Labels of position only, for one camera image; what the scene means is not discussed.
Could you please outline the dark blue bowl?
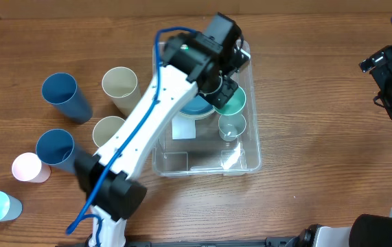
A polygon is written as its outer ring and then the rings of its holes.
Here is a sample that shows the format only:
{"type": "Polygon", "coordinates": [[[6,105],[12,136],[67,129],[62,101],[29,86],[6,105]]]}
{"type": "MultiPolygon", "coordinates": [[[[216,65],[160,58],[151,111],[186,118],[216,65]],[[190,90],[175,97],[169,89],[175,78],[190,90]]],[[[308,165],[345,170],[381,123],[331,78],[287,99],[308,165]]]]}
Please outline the dark blue bowl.
{"type": "Polygon", "coordinates": [[[214,110],[213,106],[201,96],[197,95],[180,110],[181,113],[191,116],[205,115],[214,110]]]}

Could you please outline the beige tall cup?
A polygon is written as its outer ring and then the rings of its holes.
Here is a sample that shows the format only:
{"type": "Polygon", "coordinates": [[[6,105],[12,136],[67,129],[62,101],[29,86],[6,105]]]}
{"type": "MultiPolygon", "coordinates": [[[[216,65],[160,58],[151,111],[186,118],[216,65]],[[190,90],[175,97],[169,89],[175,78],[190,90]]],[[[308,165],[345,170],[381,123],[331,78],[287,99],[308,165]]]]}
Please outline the beige tall cup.
{"type": "Polygon", "coordinates": [[[108,116],[99,120],[92,132],[92,139],[97,147],[103,146],[125,123],[118,116],[108,116]]]}
{"type": "Polygon", "coordinates": [[[137,76],[127,67],[114,67],[107,71],[102,78],[102,89],[126,117],[141,99],[137,76]]]}

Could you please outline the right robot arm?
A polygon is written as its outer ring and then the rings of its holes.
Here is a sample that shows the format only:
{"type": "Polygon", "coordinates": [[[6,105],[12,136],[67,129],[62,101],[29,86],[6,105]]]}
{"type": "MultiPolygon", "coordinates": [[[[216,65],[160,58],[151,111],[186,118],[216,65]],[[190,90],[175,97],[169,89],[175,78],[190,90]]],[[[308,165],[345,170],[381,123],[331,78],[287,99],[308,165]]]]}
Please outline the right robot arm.
{"type": "MultiPolygon", "coordinates": [[[[373,99],[392,120],[392,45],[383,47],[359,64],[370,72],[379,92],[373,99]]],[[[293,237],[287,246],[392,246],[392,209],[388,217],[362,214],[349,227],[332,228],[314,224],[293,237]]]]}

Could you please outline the cream bowl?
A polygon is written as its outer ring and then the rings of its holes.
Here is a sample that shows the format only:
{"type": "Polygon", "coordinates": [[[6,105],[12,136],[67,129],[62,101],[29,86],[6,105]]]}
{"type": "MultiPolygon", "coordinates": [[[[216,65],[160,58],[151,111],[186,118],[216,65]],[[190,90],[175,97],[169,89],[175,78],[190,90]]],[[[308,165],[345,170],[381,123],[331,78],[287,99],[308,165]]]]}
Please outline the cream bowl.
{"type": "Polygon", "coordinates": [[[183,112],[180,111],[179,115],[181,117],[184,117],[184,118],[187,118],[187,119],[193,119],[194,121],[197,121],[197,120],[206,119],[209,116],[211,116],[213,113],[214,113],[214,111],[210,111],[210,112],[207,112],[207,113],[189,115],[189,114],[186,114],[186,113],[183,113],[183,112]]]}

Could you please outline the dark blue tall cup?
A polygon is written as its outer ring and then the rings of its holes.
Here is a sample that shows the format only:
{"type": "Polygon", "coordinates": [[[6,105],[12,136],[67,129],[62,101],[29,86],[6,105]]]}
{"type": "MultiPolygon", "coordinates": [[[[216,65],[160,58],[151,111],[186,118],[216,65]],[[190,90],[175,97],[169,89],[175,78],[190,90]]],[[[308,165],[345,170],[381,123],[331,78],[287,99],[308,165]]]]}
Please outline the dark blue tall cup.
{"type": "Polygon", "coordinates": [[[90,103],[68,73],[50,75],[43,82],[41,93],[45,101],[74,122],[83,124],[93,116],[90,103]]]}
{"type": "Polygon", "coordinates": [[[45,132],[36,143],[36,155],[46,165],[75,173],[74,161],[83,151],[72,135],[63,129],[45,132]]]}

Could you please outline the pink small cup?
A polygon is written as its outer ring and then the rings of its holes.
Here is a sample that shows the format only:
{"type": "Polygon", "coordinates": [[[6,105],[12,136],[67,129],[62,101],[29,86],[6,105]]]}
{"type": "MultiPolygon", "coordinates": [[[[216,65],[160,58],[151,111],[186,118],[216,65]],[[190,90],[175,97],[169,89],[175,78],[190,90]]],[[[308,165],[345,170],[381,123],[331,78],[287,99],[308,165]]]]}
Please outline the pink small cup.
{"type": "Polygon", "coordinates": [[[20,154],[12,163],[12,175],[19,181],[43,183],[51,174],[50,166],[44,164],[35,153],[20,154]]]}

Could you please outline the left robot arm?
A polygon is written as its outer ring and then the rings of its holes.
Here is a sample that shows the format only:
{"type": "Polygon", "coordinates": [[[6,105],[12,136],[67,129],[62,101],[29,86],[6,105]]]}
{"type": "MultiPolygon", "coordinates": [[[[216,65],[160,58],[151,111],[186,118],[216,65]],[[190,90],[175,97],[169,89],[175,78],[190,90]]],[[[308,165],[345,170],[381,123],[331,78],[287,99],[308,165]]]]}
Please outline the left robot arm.
{"type": "Polygon", "coordinates": [[[250,60],[236,22],[217,13],[204,32],[170,27],[164,46],[159,30],[154,38],[155,72],[122,127],[95,154],[80,152],[76,178],[87,200],[66,232],[93,219],[86,246],[124,246],[127,219],[137,210],[147,189],[137,182],[152,146],[172,118],[200,95],[224,109],[238,89],[231,76],[250,60]]]}

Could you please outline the grey small cup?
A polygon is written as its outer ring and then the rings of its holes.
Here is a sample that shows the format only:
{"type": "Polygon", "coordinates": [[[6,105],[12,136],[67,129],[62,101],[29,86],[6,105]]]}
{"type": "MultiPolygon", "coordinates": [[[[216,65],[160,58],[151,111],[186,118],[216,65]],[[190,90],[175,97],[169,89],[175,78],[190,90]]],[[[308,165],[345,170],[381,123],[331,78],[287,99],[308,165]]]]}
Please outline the grey small cup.
{"type": "Polygon", "coordinates": [[[221,115],[218,120],[220,138],[230,142],[237,139],[246,129],[246,119],[241,114],[221,115]]]}

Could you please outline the mint green small cup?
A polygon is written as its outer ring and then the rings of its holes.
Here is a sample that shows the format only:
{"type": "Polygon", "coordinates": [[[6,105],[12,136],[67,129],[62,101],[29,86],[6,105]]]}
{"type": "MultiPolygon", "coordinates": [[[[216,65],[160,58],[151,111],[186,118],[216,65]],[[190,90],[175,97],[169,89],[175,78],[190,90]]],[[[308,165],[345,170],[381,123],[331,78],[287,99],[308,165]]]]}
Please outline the mint green small cup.
{"type": "Polygon", "coordinates": [[[232,116],[236,114],[241,114],[245,105],[246,93],[244,89],[239,86],[231,99],[222,108],[214,107],[214,110],[220,115],[232,116]]]}

